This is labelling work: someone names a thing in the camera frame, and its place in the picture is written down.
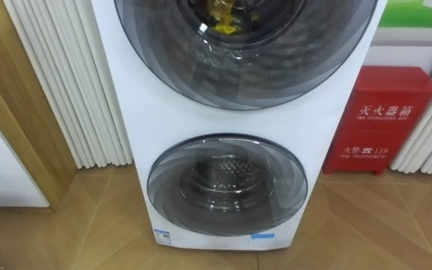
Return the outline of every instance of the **fire extinguisher box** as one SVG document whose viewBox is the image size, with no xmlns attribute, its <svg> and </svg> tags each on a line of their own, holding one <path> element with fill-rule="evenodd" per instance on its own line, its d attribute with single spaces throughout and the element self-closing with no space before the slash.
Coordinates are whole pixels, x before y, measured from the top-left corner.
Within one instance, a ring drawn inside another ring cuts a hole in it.
<svg viewBox="0 0 432 270">
<path fill-rule="evenodd" d="M 384 172 L 432 98 L 420 67 L 363 67 L 323 172 Z"/>
</svg>

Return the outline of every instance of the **label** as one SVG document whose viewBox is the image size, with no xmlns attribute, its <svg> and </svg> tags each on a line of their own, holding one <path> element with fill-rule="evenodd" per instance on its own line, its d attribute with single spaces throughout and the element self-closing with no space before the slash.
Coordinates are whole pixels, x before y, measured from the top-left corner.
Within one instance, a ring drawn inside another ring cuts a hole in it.
<svg viewBox="0 0 432 270">
<path fill-rule="evenodd" d="M 406 121 L 414 106 L 364 105 L 356 116 L 358 120 Z"/>
<path fill-rule="evenodd" d="M 154 229 L 154 237 L 156 238 L 156 242 L 171 245 L 171 235 L 170 232 L 163 231 L 160 229 Z"/>
<path fill-rule="evenodd" d="M 371 148 L 371 147 L 345 147 L 340 154 L 340 158 L 358 158 L 358 159 L 383 159 L 389 153 L 389 148 Z"/>
<path fill-rule="evenodd" d="M 251 235 L 251 239 L 273 239 L 274 233 L 254 233 Z"/>
</svg>

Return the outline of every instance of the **wooden floor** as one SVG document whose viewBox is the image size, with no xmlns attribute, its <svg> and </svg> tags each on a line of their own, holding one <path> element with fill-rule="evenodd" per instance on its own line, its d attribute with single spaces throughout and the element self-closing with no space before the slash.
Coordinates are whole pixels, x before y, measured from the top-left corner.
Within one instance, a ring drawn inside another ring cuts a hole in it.
<svg viewBox="0 0 432 270">
<path fill-rule="evenodd" d="M 271 252 L 155 243 L 135 169 L 82 171 L 55 214 L 0 210 L 0 269 L 432 270 L 432 175 L 322 175 L 293 244 Z"/>
</svg>

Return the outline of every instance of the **washing machine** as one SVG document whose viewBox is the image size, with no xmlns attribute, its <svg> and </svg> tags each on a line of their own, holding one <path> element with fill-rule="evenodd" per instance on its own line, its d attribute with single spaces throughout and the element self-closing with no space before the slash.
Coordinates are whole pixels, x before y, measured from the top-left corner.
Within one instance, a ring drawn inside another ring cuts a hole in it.
<svg viewBox="0 0 432 270">
<path fill-rule="evenodd" d="M 155 241 L 289 247 L 385 0 L 92 0 Z"/>
</svg>

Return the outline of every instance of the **washing machine drum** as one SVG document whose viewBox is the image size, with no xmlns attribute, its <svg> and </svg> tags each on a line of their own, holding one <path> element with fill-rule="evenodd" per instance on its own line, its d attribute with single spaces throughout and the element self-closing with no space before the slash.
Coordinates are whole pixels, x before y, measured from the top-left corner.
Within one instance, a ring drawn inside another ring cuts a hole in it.
<svg viewBox="0 0 432 270">
<path fill-rule="evenodd" d="M 191 139 L 155 162 L 148 197 L 171 223 L 211 236 L 270 230 L 303 205 L 302 165 L 283 147 L 241 135 Z"/>
<path fill-rule="evenodd" d="M 255 110 L 328 79 L 356 47 L 377 0 L 115 3 L 134 49 L 160 80 L 202 104 Z"/>
</svg>

